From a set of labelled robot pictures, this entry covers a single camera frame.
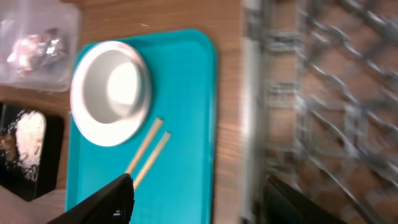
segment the blue tray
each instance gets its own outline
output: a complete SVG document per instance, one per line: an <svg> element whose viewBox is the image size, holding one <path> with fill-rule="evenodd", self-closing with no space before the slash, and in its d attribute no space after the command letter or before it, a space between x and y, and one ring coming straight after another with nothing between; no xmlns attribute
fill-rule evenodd
<svg viewBox="0 0 398 224"><path fill-rule="evenodd" d="M169 131L172 137L136 190L131 223L210 223L217 81L213 44L191 29L118 41L133 46L145 60L154 91L152 108L140 130L115 147L90 143L71 117L66 210L121 175L160 117L164 124L133 178L163 133ZM77 62L94 45L85 46Z"/></svg>

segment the white bowl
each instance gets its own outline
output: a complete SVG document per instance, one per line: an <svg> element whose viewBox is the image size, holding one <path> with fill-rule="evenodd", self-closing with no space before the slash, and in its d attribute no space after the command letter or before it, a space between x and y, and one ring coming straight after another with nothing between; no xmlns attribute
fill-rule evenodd
<svg viewBox="0 0 398 224"><path fill-rule="evenodd" d="M75 70L72 115L89 141L115 146L142 124L150 95L149 74L140 55L122 42L102 42L84 55Z"/></svg>

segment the wire basket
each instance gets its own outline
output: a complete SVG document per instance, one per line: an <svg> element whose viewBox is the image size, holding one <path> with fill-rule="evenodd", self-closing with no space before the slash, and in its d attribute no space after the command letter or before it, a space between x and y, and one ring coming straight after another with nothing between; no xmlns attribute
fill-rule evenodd
<svg viewBox="0 0 398 224"><path fill-rule="evenodd" d="M246 1L245 16L243 219L272 174L348 223L398 223L398 1Z"/></svg>

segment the wooden table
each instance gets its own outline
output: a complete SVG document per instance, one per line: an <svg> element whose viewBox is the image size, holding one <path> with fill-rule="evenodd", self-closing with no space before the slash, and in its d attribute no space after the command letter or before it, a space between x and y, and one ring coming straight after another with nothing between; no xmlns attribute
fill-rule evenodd
<svg viewBox="0 0 398 224"><path fill-rule="evenodd" d="M219 55L218 124L214 223L238 220L239 93L241 83L240 0L72 0L83 12L81 44L184 28L203 31ZM0 100L48 113L68 123L69 92L0 88ZM63 212L67 179L68 125L57 190L27 203L0 187L0 223L44 223Z"/></svg>

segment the chopstick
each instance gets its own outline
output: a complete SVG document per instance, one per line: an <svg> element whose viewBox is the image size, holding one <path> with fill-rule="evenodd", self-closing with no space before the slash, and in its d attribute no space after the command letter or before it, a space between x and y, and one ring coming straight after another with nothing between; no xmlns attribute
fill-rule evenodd
<svg viewBox="0 0 398 224"><path fill-rule="evenodd" d="M137 189L145 175L147 174L148 170L152 167L154 164L155 160L157 159L158 155L160 152L163 150L164 146L166 145L167 141L170 139L171 134L170 133L165 133L162 136L162 139L157 143L154 151L150 154L147 162L144 164L144 167L141 169L141 171L138 173L137 178L134 181L134 189Z"/></svg>
<svg viewBox="0 0 398 224"><path fill-rule="evenodd" d="M126 170L126 173L131 174L131 172L134 170L138 161L141 159L145 150L148 148L149 143L153 140L153 138L155 137L156 133L158 132L158 130L160 129L162 124L163 124L163 121L159 118L156 118L154 124L152 125L152 127L149 130L149 133L145 137L142 144L139 146L139 149L138 149L136 155L132 158L132 160L129 164L129 167Z"/></svg>

